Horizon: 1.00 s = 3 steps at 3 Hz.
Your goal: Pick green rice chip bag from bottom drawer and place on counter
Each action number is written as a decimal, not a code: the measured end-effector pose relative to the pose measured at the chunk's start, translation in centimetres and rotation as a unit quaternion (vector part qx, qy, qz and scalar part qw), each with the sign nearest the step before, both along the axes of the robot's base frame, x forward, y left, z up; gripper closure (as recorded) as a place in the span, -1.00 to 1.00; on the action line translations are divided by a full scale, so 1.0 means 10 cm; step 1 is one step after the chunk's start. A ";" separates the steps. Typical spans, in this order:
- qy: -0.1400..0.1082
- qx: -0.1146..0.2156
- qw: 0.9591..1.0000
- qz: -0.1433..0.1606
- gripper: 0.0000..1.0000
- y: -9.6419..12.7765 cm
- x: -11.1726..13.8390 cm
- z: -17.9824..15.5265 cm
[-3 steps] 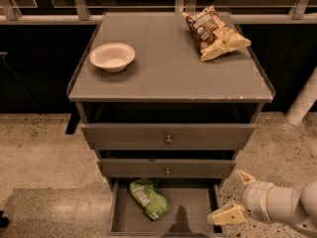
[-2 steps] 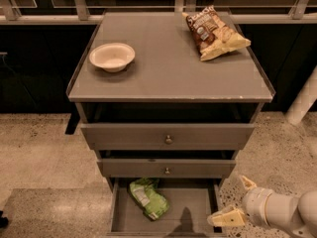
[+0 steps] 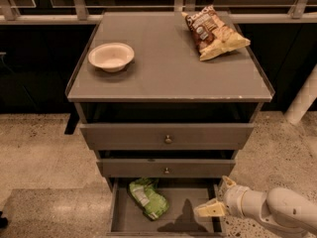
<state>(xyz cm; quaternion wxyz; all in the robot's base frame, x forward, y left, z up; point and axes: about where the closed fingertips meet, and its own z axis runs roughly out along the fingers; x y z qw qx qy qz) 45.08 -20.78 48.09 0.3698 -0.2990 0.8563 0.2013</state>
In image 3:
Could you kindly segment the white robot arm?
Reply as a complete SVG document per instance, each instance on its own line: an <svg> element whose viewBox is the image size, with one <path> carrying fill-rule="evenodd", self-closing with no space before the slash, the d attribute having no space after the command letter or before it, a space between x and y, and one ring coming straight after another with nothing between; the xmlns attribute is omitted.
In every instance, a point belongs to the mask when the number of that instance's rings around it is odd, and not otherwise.
<svg viewBox="0 0 317 238"><path fill-rule="evenodd" d="M281 238L317 235L317 205L301 194L284 187L256 191L226 176L223 182L223 200L212 198L196 206L193 211L197 217L249 218Z"/></svg>

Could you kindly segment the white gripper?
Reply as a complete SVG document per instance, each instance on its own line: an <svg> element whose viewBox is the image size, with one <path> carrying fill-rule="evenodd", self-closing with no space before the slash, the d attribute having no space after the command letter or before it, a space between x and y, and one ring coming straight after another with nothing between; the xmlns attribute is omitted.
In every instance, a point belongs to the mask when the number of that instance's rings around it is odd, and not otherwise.
<svg viewBox="0 0 317 238"><path fill-rule="evenodd" d="M194 208L198 217L223 217L228 214L239 218L263 220L267 215L266 193L255 191L247 186L237 185L234 180L222 176L223 200L210 199Z"/></svg>

